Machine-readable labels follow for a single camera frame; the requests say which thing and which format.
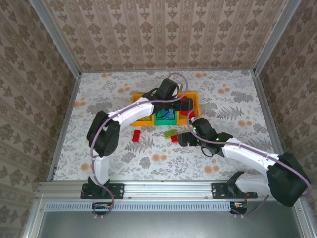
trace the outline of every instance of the floral tablecloth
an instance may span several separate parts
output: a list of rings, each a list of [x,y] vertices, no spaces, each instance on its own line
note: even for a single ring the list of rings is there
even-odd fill
[[[131,103],[132,94],[159,87],[170,72],[84,73],[72,111],[54,180],[86,180],[91,158],[86,140],[95,114],[112,112]],[[231,133],[242,142],[273,152],[250,71],[185,71],[189,90],[196,91],[201,113],[218,133]],[[183,82],[181,77],[172,80]],[[135,129],[139,143],[132,142]],[[236,171],[254,173],[245,164],[201,153],[200,147],[181,147],[164,132],[187,131],[184,125],[128,126],[109,156],[111,180],[219,180]]]

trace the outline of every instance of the orange tray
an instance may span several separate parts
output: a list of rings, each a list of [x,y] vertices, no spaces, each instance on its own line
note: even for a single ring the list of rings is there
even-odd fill
[[[194,109],[197,111],[198,115],[196,115],[197,117],[200,117],[201,113],[200,113],[200,107],[199,107],[199,102],[198,102],[198,95],[197,92],[187,92],[186,97],[193,99],[194,101]],[[178,125],[186,125],[187,116],[181,114],[180,112],[177,112],[177,124]]]
[[[132,95],[132,102],[134,103],[137,101],[139,98],[141,98],[143,93],[135,93]],[[133,122],[131,125],[132,126],[153,126],[154,125],[154,115],[149,116],[151,119],[147,120],[146,118],[141,118],[135,122]]]

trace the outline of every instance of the patterned wallpaper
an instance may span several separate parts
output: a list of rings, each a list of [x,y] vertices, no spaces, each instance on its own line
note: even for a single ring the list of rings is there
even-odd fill
[[[314,184],[317,221],[317,1],[302,0],[260,74],[284,150]]]
[[[0,1],[0,237],[19,237],[74,84],[27,0]]]
[[[44,0],[83,72],[253,68],[286,0]]]

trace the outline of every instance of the lime green block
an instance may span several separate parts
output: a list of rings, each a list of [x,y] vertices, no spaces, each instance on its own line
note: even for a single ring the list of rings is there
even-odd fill
[[[175,129],[169,130],[169,131],[165,132],[164,135],[165,135],[165,138],[168,139],[174,135],[177,135],[177,131]]]

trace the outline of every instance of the yellow tray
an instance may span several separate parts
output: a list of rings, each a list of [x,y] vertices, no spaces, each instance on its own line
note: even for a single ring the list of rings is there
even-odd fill
[[[200,117],[201,113],[200,113],[200,107],[199,107],[199,102],[198,102],[198,95],[197,92],[187,92],[186,97],[193,99],[194,101],[194,109],[197,111],[198,115],[196,115],[197,117]],[[179,111],[177,112],[177,124],[178,125],[186,125],[187,116],[181,114]]]
[[[132,102],[134,103],[139,98],[141,98],[143,93],[135,93],[132,95]],[[146,120],[145,118],[141,118],[135,122],[133,122],[132,126],[153,126],[154,125],[154,115],[150,115],[151,120]]]

